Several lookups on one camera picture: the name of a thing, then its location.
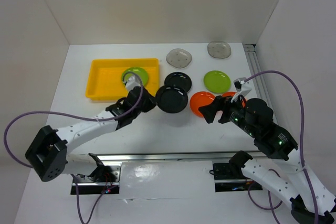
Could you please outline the orange plate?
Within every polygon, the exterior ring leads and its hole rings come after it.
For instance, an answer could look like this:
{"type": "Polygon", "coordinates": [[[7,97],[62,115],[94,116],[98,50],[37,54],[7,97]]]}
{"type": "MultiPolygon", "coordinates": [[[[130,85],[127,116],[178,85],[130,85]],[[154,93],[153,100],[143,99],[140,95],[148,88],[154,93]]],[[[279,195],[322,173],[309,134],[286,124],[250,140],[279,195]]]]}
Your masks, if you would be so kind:
{"type": "MultiPolygon", "coordinates": [[[[228,91],[222,94],[222,97],[233,97],[236,94],[235,91],[228,91]]],[[[238,100],[241,102],[243,108],[245,107],[245,102],[246,99],[245,98],[238,98],[238,100]]]]}
{"type": "Polygon", "coordinates": [[[213,102],[215,96],[206,91],[200,91],[192,95],[190,99],[191,111],[198,117],[202,118],[202,113],[198,110],[202,106],[209,105],[213,102]]]}

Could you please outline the green plate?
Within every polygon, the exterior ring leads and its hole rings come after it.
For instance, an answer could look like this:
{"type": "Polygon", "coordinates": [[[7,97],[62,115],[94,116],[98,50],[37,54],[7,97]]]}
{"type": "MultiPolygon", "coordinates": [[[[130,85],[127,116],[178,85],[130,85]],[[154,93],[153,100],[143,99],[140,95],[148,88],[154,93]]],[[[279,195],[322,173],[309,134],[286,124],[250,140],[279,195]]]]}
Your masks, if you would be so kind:
{"type": "Polygon", "coordinates": [[[223,94],[231,87],[230,77],[219,70],[212,70],[207,72],[203,78],[204,86],[208,91],[223,94]]]}
{"type": "Polygon", "coordinates": [[[145,69],[141,67],[127,68],[121,75],[122,82],[127,81],[132,76],[132,74],[127,74],[127,72],[135,73],[137,76],[139,76],[144,86],[148,83],[149,74],[145,69]]]}

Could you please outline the black plate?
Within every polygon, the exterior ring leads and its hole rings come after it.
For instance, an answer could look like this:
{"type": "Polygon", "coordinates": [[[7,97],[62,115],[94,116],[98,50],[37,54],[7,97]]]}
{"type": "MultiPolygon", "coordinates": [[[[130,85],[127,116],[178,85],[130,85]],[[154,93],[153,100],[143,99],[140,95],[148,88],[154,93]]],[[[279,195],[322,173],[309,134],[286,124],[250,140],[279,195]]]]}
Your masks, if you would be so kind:
{"type": "Polygon", "coordinates": [[[192,87],[192,80],[186,73],[172,72],[166,76],[164,85],[179,87],[188,93],[192,87]]]}
{"type": "Polygon", "coordinates": [[[188,95],[182,88],[162,86],[156,95],[156,105],[164,112],[174,114],[182,112],[188,104],[188,95]]]}

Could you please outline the clear glass plate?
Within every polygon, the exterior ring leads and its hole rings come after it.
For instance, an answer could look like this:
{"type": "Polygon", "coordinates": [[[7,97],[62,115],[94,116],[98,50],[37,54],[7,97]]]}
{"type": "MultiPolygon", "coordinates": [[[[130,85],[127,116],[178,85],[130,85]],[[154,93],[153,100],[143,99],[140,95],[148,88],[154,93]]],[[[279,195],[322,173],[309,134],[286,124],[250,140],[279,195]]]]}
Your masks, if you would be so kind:
{"type": "Polygon", "coordinates": [[[217,59],[226,59],[232,54],[231,47],[223,41],[211,41],[207,45],[208,54],[217,59]]]}
{"type": "Polygon", "coordinates": [[[167,54],[166,61],[171,66],[182,69],[191,63],[192,55],[184,49],[175,48],[167,54]]]}

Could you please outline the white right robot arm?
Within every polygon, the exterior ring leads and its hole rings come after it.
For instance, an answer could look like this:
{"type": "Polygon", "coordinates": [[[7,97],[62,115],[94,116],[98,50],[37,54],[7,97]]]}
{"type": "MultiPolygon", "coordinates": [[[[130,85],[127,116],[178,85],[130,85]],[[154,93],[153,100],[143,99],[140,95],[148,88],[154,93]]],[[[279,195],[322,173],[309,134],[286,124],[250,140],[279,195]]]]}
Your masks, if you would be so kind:
{"type": "Polygon", "coordinates": [[[298,223],[334,223],[335,195],[329,192],[308,165],[301,161],[297,142],[273,121],[273,110],[261,99],[245,101],[240,95],[217,96],[199,108],[207,123],[213,123],[218,111],[219,123],[234,123],[254,139],[259,151],[271,159],[288,177],[283,180],[262,167],[251,155],[237,152],[229,160],[229,172],[235,178],[250,178],[280,199],[298,223]]]}

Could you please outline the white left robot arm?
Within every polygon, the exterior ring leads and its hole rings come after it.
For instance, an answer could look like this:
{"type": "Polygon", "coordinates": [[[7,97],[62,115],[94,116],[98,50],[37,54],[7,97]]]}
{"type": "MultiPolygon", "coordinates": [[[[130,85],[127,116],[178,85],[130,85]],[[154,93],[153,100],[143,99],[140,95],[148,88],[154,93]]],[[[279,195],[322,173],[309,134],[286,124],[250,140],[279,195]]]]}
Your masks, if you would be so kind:
{"type": "Polygon", "coordinates": [[[25,157],[43,182],[60,174],[84,175],[99,181],[106,170],[96,154],[73,154],[79,146],[102,135],[115,132],[136,119],[140,113],[155,108],[155,98],[146,89],[133,88],[128,96],[107,107],[92,121],[83,121],[68,127],[42,127],[29,146],[25,157]]]}

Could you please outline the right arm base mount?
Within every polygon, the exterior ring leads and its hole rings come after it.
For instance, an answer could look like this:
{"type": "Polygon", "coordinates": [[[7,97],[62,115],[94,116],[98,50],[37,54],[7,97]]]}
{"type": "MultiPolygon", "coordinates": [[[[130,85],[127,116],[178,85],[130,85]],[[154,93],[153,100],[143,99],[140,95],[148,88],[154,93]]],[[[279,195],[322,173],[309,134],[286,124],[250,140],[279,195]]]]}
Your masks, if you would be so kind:
{"type": "Polygon", "coordinates": [[[235,174],[231,171],[229,163],[213,163],[213,168],[209,173],[214,178],[215,191],[234,192],[262,190],[262,186],[241,174],[235,174]]]}

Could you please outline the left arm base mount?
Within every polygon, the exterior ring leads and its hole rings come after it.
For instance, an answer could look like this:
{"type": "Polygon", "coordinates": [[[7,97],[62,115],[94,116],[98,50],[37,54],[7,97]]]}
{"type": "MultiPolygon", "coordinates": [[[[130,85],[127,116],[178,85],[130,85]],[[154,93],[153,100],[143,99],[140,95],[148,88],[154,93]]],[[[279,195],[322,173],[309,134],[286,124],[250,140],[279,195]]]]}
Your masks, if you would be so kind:
{"type": "Polygon", "coordinates": [[[72,180],[71,195],[76,194],[78,183],[79,195],[116,195],[120,192],[121,163],[112,163],[94,172],[92,176],[76,174],[72,180]]]}

